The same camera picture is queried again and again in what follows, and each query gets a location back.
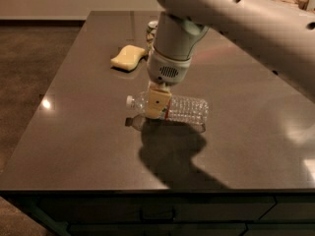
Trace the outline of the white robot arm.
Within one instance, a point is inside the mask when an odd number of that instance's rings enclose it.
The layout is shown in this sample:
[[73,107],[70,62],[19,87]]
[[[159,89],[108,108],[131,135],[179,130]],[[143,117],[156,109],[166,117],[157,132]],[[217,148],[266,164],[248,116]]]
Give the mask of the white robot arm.
[[149,52],[149,105],[167,111],[193,49],[208,29],[221,33],[307,98],[315,97],[315,15],[272,0],[157,0],[162,6]]

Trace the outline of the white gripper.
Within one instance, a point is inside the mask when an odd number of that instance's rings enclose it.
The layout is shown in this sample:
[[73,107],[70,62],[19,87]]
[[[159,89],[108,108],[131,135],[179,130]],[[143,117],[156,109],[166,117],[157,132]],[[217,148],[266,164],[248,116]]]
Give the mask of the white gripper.
[[[184,80],[191,61],[191,58],[186,60],[167,58],[152,47],[147,62],[149,78],[159,85],[177,85]],[[158,119],[170,99],[171,92],[168,88],[149,87],[145,115],[150,119]]]

